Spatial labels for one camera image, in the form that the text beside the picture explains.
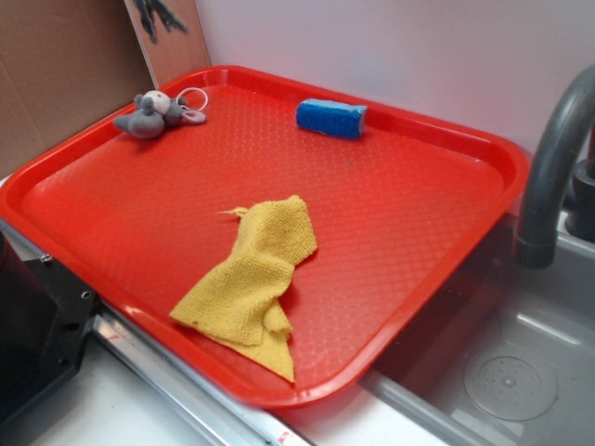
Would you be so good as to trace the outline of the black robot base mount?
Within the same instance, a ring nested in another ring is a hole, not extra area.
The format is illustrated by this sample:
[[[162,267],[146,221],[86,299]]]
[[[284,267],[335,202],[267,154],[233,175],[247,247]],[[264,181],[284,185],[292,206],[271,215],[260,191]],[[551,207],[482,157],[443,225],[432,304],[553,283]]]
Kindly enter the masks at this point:
[[[1,426],[79,371],[98,299],[57,260],[23,260],[1,237]]]

